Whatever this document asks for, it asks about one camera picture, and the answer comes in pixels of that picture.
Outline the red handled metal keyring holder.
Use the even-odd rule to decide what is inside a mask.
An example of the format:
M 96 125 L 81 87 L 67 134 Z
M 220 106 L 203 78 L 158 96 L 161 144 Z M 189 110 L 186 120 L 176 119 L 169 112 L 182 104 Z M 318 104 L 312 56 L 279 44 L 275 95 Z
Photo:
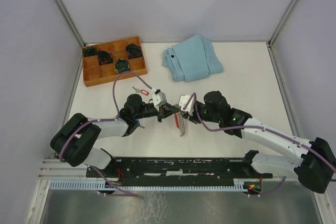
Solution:
M 175 125 L 180 132 L 180 137 L 183 137 L 186 134 L 183 114 L 181 112 L 175 113 L 174 119 L 175 119 Z

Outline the key with blue tag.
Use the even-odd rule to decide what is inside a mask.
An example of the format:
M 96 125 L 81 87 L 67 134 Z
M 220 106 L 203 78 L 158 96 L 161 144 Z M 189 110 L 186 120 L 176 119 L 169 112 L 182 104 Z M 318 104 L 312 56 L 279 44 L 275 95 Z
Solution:
M 136 120 L 136 122 L 137 122 L 137 125 L 138 125 L 139 128 L 141 128 L 141 129 L 145 129 L 145 127 L 142 126 L 142 125 L 140 124 L 140 121 L 139 121 L 139 120 Z

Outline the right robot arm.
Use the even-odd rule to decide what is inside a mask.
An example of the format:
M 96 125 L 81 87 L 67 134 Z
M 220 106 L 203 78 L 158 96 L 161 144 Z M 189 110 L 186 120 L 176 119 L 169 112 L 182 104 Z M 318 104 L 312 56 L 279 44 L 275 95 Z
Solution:
M 232 108 L 219 91 L 211 91 L 199 102 L 196 94 L 181 96 L 178 104 L 183 116 L 195 124 L 216 123 L 218 127 L 206 129 L 224 132 L 243 140 L 253 141 L 276 152 L 269 155 L 249 151 L 242 162 L 241 172 L 246 177 L 273 174 L 298 180 L 305 188 L 319 194 L 326 192 L 334 180 L 335 155 L 329 143 L 300 138 L 269 127 L 251 114 Z

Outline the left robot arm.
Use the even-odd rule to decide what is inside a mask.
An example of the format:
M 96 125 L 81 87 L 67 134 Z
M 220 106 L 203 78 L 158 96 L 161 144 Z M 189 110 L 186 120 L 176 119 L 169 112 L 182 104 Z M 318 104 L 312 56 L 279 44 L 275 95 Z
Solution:
M 105 177 L 112 176 L 116 164 L 111 154 L 94 147 L 96 140 L 106 137 L 125 137 L 140 127 L 139 119 L 156 117 L 159 122 L 180 111 L 179 105 L 167 103 L 161 95 L 155 95 L 150 103 L 144 103 L 138 94 L 128 96 L 118 118 L 88 119 L 76 113 L 52 138 L 50 147 L 62 162 L 72 167 L 81 164 L 95 167 Z

